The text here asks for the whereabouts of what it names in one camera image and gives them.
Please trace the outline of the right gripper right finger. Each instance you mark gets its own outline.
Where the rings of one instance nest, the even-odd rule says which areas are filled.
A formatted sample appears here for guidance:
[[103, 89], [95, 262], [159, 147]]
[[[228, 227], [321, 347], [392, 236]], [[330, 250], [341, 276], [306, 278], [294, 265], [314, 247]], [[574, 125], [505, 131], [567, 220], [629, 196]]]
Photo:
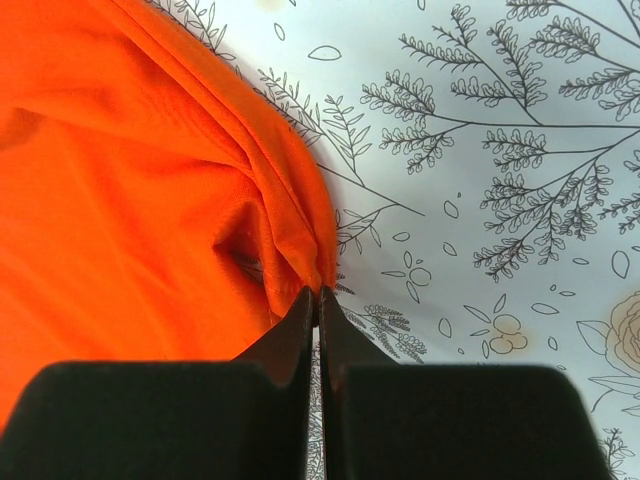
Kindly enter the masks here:
[[604, 479], [581, 398], [536, 365], [393, 361], [319, 297], [330, 479]]

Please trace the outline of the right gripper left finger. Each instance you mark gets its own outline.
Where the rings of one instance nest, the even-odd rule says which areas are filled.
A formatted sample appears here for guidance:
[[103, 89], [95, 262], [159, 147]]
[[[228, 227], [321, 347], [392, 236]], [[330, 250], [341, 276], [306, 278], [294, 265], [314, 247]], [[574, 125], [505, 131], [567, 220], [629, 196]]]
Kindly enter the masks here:
[[314, 296], [227, 362], [59, 362], [1, 436], [5, 479], [301, 479]]

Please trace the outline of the orange t shirt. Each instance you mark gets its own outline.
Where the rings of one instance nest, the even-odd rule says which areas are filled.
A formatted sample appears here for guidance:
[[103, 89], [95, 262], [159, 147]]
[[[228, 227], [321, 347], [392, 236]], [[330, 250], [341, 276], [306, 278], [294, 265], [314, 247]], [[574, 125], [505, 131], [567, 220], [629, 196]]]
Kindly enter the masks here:
[[289, 124], [141, 1], [1, 5], [1, 377], [227, 359], [333, 284]]

